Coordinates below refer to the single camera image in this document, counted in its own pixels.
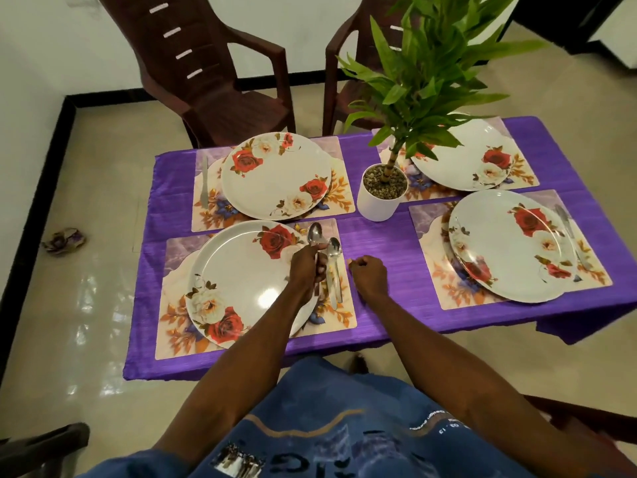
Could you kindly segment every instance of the floral placemat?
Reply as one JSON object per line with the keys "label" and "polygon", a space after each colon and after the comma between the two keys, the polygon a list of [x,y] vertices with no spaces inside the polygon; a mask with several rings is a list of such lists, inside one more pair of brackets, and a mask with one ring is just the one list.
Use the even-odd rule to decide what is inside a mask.
{"label": "floral placemat", "polygon": [[[498,129],[500,134],[505,137],[510,137],[512,143],[515,144],[513,137],[506,128],[505,123],[502,122],[502,119],[499,117],[493,117],[491,119],[486,119],[486,121]],[[376,134],[378,129],[374,129],[372,132]],[[390,145],[393,141],[393,136],[390,136],[376,146],[381,162],[386,163],[389,160],[389,157],[391,156]],[[539,186],[539,180],[535,173],[533,173],[533,169],[522,154],[522,151],[520,151],[520,148],[517,147],[517,144],[515,144],[515,147],[517,148],[517,151],[514,154],[504,154],[501,152],[501,148],[493,148],[487,151],[483,157],[485,162],[493,162],[498,166],[503,163],[503,159],[506,160],[507,164],[511,165],[509,177],[506,178],[505,181],[498,187],[501,189],[518,189]],[[396,159],[396,163],[409,179],[409,187],[407,188],[405,195],[402,197],[402,202],[447,198],[462,194],[462,192],[442,186],[422,174],[411,161],[404,158],[404,154],[405,149],[403,147],[398,153],[398,158]]]}
{"label": "floral placemat", "polygon": [[[313,139],[323,151],[332,157],[332,177],[329,189],[320,203],[311,211],[300,216],[336,216],[354,213],[354,196],[347,177],[343,152],[336,136],[319,137]],[[227,228],[234,223],[247,221],[251,218],[243,215],[224,196],[221,186],[221,166],[233,148],[199,149],[195,163],[194,189],[192,193],[192,231],[207,231]],[[201,207],[201,190],[203,186],[203,164],[208,165],[208,209]]]}
{"label": "floral placemat", "polygon": [[[291,227],[303,235],[303,243],[307,243],[307,231],[311,223],[297,222],[290,224]],[[335,219],[321,220],[321,225],[323,235],[326,238],[332,236],[338,238],[338,226]],[[159,302],[157,343],[155,345],[155,359],[157,360],[223,349],[203,337],[195,328],[188,316],[185,301],[186,282],[190,275],[190,269],[199,254],[199,250],[214,236],[215,234],[202,234],[184,238],[171,238],[171,240],[166,242],[166,260]],[[338,258],[338,271],[341,277],[343,303],[339,303],[336,308],[332,308],[327,294],[327,284],[323,281],[320,286],[319,302],[314,312],[294,337],[324,334],[356,327],[352,291],[347,277],[345,259],[342,255]]]}
{"label": "floral placemat", "polygon": [[[524,195],[549,208],[556,204],[564,206],[557,192],[552,189],[527,192]],[[491,293],[472,279],[454,256],[449,243],[449,216],[456,204],[456,201],[438,202],[409,208],[440,306],[443,310],[449,310],[503,301],[504,298]],[[577,223],[571,221],[571,225],[577,245],[593,268],[591,271],[586,270],[578,262],[577,268],[557,269],[560,272],[559,278],[571,282],[569,292],[612,285],[612,280]]]}

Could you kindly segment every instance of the blue t-shirt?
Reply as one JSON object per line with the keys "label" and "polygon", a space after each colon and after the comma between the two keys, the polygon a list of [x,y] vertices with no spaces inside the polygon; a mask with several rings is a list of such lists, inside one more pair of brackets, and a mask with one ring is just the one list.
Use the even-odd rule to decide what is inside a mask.
{"label": "blue t-shirt", "polygon": [[146,450],[84,478],[532,477],[414,387],[297,362],[195,471]]}

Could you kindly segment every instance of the brown wavy line on shirt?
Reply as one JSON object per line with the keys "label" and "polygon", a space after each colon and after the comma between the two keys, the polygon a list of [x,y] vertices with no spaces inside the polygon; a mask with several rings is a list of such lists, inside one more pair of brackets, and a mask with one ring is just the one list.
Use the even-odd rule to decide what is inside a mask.
{"label": "brown wavy line on shirt", "polygon": [[[283,438],[283,437],[287,437],[287,436],[296,436],[296,437],[299,437],[299,438],[314,438],[316,436],[320,436],[322,434],[327,433],[329,430],[331,430],[334,426],[336,426],[338,423],[340,423],[347,416],[352,416],[354,414],[363,414],[364,412],[365,412],[364,409],[348,409],[348,410],[342,411],[339,414],[337,414],[336,417],[333,418],[328,424],[326,424],[325,426],[321,426],[319,429],[314,430],[314,431],[299,431],[299,430],[275,431],[275,430],[271,430],[270,428],[268,428],[263,423],[263,421],[261,421],[254,414],[248,414],[243,419],[246,419],[246,420],[251,421],[252,423],[254,423],[254,425],[257,426],[261,430],[261,432],[263,434],[266,434],[267,436],[270,436],[271,438]],[[422,426],[422,428],[420,428],[419,430],[404,430],[404,431],[406,431],[406,433],[409,434],[413,438],[419,438],[419,437],[422,437],[422,436],[428,434],[434,428],[434,426],[436,426],[440,421],[445,420],[445,419],[455,419],[455,418],[451,414],[449,414],[448,412],[440,412],[438,414],[434,414],[434,416],[432,416],[427,421],[427,424]]]}
{"label": "brown wavy line on shirt", "polygon": [[364,412],[365,412],[364,409],[348,409],[348,410],[342,411],[339,414],[337,414],[336,417],[333,418],[328,424],[326,424],[325,426],[321,426],[319,429],[314,430],[314,431],[299,431],[299,430],[275,431],[275,430],[271,430],[265,424],[263,424],[263,421],[261,421],[254,414],[248,414],[243,419],[246,419],[248,421],[253,422],[255,424],[255,426],[257,426],[261,430],[261,432],[263,434],[266,434],[267,436],[270,436],[271,438],[283,438],[283,437],[287,437],[287,436],[296,436],[296,437],[299,437],[299,438],[314,438],[315,436],[320,436],[322,434],[327,433],[329,430],[331,430],[334,426],[336,426],[338,423],[340,423],[347,416],[352,416],[354,414],[363,414]]}

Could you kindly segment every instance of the white plate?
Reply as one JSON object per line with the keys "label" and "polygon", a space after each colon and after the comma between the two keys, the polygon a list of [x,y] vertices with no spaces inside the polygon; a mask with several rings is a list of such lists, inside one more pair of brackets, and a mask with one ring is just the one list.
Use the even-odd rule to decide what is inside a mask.
{"label": "white plate", "polygon": [[491,189],[503,182],[511,172],[517,145],[498,129],[482,119],[452,127],[449,132],[463,146],[448,148],[430,146],[438,160],[421,154],[411,158],[422,174],[436,183],[458,191]]}
{"label": "white plate", "polygon": [[[186,307],[195,327],[211,342],[229,348],[272,305],[287,284],[292,255],[305,241],[272,221],[246,221],[219,232],[195,260]],[[297,314],[290,336],[308,320],[313,296]]]}
{"label": "white plate", "polygon": [[330,156],[307,137],[270,132],[230,152],[221,170],[228,201],[259,220],[301,216],[323,198],[332,177]]}
{"label": "white plate", "polygon": [[469,275],[511,300],[553,300],[575,278],[577,260],[559,216],[518,193],[481,191],[461,200],[449,240]]}

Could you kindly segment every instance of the person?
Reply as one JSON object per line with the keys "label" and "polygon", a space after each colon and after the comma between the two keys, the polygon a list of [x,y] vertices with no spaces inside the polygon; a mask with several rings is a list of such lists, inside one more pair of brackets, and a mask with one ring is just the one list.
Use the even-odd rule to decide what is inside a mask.
{"label": "person", "polygon": [[152,449],[109,459],[84,478],[604,473],[487,364],[394,302],[387,270],[371,256],[349,270],[413,386],[348,375],[319,357],[298,361],[277,384],[292,322],[325,278],[320,249],[294,255],[281,295],[207,371]]}

